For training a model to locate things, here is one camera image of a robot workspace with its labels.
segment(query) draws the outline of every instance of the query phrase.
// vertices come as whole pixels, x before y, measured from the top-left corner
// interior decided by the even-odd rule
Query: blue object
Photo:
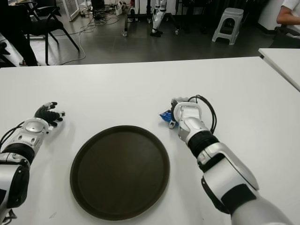
[[[162,114],[160,114],[160,117],[166,121],[166,122],[170,122],[172,120],[172,117],[171,117],[171,110],[167,110],[165,112],[163,112]]]

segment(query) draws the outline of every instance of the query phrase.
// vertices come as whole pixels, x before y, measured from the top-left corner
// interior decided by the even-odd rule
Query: white desk
[[[215,135],[252,170],[261,194],[300,223],[300,95],[259,57],[4,68],[0,83],[0,134],[32,117],[45,102],[57,101],[58,109],[67,113],[61,129],[45,140],[33,162],[28,197],[15,210],[13,225],[114,224],[78,206],[69,173],[79,148],[92,135],[116,125],[154,133],[171,163],[164,197],[119,225],[228,223],[229,216],[214,209],[204,193],[195,158],[158,115],[170,108],[173,97],[194,94],[212,103],[218,118]],[[206,107],[203,121],[210,126]]]
[[[300,49],[260,48],[264,60],[300,91]]]

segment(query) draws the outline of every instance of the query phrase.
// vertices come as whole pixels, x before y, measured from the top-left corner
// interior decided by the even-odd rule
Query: brown tray
[[[78,204],[105,220],[124,220],[150,208],[163,194],[170,175],[168,154],[149,131],[119,126],[89,139],[71,168]]]

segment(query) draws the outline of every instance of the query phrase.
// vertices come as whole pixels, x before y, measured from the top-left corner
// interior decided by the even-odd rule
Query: concrete floor
[[[82,26],[86,26],[90,18],[77,16],[69,22],[60,5],[63,14],[59,18],[69,33],[79,32]],[[128,37],[123,37],[125,17],[119,16],[119,21],[112,25],[97,25],[91,33],[82,33],[81,46],[86,53],[83,60],[73,61],[70,64],[99,64],[99,63],[126,63],[147,61],[169,61],[169,60],[196,60],[229,57],[259,56],[258,49],[269,47],[272,43],[272,35],[266,35],[256,27],[242,27],[235,45],[228,45],[227,40],[218,39],[216,43],[211,41],[214,29],[208,30],[208,34],[201,34],[198,25],[191,26],[191,32],[185,34],[180,30],[175,35],[172,22],[163,21],[160,30],[164,32],[160,38],[150,37],[151,24],[146,21],[130,23]],[[63,32],[57,30],[54,35]],[[75,42],[79,43],[78,34],[71,35]],[[68,60],[78,59],[84,56],[79,52],[66,36],[57,36],[59,45],[49,37],[49,64],[59,65]],[[32,39],[31,47],[41,65],[45,65],[45,40],[42,38]],[[11,52],[8,58],[18,64],[22,59],[11,45],[7,50]]]

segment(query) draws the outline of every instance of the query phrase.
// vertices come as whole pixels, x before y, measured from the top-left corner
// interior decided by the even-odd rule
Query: white stool
[[[215,31],[215,34],[212,38],[213,42],[216,42],[217,38],[226,38],[229,39],[229,45],[234,45],[236,38],[239,35],[239,29],[240,29],[240,22],[243,19],[243,15],[244,15],[244,10],[243,9],[238,9],[238,8],[227,8],[225,9],[220,23]],[[233,27],[233,31],[231,34],[224,34],[221,33],[221,29],[224,26],[225,22],[227,19],[233,19],[234,20],[234,27]]]

